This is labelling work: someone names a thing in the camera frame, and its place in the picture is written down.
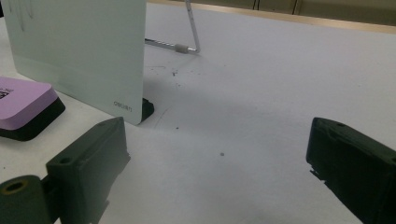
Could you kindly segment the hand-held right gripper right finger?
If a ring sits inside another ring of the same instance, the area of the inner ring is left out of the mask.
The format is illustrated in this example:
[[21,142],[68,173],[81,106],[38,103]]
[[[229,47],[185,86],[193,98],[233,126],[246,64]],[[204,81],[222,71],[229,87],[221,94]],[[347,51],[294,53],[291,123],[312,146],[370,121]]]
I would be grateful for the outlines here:
[[363,224],[396,224],[396,151],[338,121],[312,121],[311,173]]

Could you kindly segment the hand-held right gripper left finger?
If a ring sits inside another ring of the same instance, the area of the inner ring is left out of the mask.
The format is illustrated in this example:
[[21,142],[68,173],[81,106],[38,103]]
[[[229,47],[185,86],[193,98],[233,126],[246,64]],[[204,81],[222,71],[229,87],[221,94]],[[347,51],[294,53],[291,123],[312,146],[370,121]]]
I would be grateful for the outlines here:
[[130,160],[122,117],[95,124],[46,164],[46,192],[62,224],[97,224]]

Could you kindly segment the purple whiteboard eraser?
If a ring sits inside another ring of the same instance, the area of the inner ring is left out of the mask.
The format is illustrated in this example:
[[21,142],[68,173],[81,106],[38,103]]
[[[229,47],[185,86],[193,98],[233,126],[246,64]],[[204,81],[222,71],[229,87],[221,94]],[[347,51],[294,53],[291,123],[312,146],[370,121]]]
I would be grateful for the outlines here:
[[49,83],[0,77],[0,137],[32,140],[64,111]]

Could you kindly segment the black whiteboard foot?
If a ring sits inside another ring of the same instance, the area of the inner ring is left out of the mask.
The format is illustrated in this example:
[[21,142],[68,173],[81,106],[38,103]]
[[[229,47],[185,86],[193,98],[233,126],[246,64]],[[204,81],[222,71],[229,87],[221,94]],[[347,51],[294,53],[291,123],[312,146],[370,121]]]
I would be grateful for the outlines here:
[[142,121],[149,118],[155,111],[154,104],[148,99],[142,99]]

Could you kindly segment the pale glass whiteboard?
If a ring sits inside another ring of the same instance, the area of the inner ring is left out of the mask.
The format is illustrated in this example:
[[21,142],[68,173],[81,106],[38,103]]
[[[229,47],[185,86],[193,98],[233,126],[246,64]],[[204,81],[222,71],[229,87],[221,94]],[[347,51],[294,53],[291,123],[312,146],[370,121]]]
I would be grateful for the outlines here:
[[143,120],[146,0],[0,0],[18,73]]

